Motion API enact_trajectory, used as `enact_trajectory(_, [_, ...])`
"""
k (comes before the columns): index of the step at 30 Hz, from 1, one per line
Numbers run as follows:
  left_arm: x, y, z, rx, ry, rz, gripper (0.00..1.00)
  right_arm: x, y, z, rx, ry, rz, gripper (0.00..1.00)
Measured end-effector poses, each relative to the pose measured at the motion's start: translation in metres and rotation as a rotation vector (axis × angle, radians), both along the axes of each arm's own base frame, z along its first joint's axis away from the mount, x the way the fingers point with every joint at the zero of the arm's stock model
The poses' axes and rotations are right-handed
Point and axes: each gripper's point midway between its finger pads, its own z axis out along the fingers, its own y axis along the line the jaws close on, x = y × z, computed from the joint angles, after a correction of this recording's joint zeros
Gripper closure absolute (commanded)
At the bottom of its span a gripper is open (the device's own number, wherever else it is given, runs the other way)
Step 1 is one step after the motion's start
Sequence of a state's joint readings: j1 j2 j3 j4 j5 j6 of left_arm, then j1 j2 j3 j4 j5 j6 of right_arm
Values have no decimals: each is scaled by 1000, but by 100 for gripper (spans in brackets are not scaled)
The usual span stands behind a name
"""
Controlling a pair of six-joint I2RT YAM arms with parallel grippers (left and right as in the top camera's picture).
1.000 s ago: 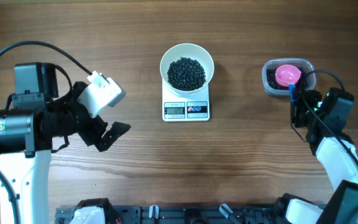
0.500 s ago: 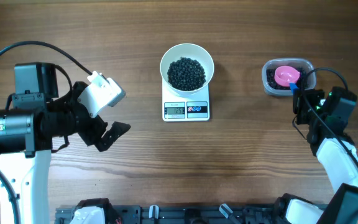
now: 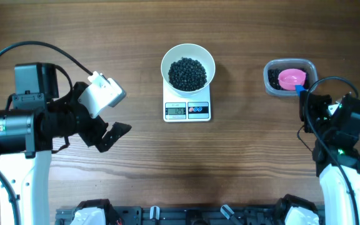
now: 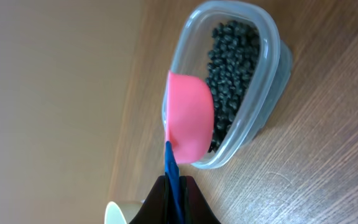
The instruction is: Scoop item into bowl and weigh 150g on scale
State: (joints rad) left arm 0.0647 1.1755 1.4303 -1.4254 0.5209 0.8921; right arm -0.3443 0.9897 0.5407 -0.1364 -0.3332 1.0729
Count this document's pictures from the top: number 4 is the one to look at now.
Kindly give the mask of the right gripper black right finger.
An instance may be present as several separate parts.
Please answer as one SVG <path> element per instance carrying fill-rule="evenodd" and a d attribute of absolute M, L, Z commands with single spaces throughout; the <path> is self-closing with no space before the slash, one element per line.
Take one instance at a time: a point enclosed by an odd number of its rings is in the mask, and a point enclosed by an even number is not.
<path fill-rule="evenodd" d="M 220 224 L 192 176 L 180 176 L 186 224 Z"/>

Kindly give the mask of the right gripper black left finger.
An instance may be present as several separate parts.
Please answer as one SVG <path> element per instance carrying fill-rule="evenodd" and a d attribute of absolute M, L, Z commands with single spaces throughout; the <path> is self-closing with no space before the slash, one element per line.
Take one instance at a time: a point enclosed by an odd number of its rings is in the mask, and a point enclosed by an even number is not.
<path fill-rule="evenodd" d="M 144 203 L 130 224 L 167 224 L 170 186 L 165 175 L 155 181 Z"/>

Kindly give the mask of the pink scoop with blue handle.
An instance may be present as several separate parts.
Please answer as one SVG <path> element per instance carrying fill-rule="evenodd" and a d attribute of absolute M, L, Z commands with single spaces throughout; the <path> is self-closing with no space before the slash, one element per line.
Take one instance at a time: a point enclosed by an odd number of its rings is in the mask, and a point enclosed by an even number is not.
<path fill-rule="evenodd" d="M 178 165 L 199 161 L 209 149 L 214 129 L 211 92 L 202 79 L 169 71 L 165 109 L 165 175 L 171 196 L 168 222 L 185 223 Z"/>

